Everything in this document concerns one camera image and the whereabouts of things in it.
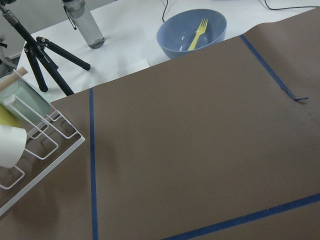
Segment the yellow plastic fork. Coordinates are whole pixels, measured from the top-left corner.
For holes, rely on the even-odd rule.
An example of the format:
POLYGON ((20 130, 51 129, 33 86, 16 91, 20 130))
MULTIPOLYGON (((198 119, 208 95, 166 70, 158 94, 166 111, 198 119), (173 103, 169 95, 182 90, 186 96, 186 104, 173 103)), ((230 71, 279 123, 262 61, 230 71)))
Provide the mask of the yellow plastic fork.
POLYGON ((209 20, 207 18, 203 18, 201 20, 201 22, 195 32, 195 37, 193 38, 193 40, 188 48, 188 51, 192 51, 196 48, 196 45, 198 43, 200 36, 206 32, 208 21, 209 20))

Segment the clear water bottle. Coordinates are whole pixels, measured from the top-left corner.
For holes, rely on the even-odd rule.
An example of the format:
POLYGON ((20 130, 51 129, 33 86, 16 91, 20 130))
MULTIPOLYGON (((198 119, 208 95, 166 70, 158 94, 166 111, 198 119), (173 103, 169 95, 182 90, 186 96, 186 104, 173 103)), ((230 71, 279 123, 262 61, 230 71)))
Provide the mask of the clear water bottle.
POLYGON ((100 48, 105 38, 84 0, 62 0, 72 27, 78 30, 91 49, 100 48))

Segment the black tripod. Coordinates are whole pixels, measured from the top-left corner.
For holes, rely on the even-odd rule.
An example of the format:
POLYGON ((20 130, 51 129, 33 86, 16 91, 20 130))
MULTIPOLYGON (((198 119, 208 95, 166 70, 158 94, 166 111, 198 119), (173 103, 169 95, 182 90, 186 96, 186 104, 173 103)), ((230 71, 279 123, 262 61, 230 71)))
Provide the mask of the black tripod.
POLYGON ((73 90, 69 87, 66 81, 58 72, 58 66, 54 61, 46 54, 45 48, 50 49, 56 54, 62 56, 63 58, 69 60, 70 62, 76 64, 82 69, 88 71, 91 69, 91 65, 55 43, 49 41, 44 37, 33 38, 31 34, 25 29, 25 27, 20 23, 16 16, 8 9, 5 8, 6 4, 13 3, 12 0, 2 0, 0 2, 0 11, 2 16, 7 20, 7 22, 18 32, 18 34, 26 41, 24 45, 24 52, 27 56, 28 62, 31 66, 32 72, 37 81, 38 87, 42 92, 48 91, 48 86, 44 80, 42 71, 39 64, 45 68, 49 75, 53 78, 59 88, 63 91, 66 96, 73 95, 73 90))

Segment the white cup in rack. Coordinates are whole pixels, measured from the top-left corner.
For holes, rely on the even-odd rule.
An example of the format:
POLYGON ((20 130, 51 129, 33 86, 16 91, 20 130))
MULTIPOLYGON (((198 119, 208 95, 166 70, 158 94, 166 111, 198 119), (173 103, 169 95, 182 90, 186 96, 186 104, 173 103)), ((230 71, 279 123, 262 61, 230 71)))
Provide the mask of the white cup in rack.
POLYGON ((10 169, 20 160, 26 146, 24 128, 0 125, 0 166, 10 169))

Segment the yellow cup in rack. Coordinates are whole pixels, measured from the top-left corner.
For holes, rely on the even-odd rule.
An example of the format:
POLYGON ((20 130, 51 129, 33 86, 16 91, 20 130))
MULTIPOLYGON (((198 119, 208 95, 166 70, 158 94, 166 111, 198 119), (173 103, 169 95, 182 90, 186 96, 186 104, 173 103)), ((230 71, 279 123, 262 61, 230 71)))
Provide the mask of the yellow cup in rack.
POLYGON ((17 128, 21 126, 18 120, 2 105, 0 105, 0 124, 17 128))

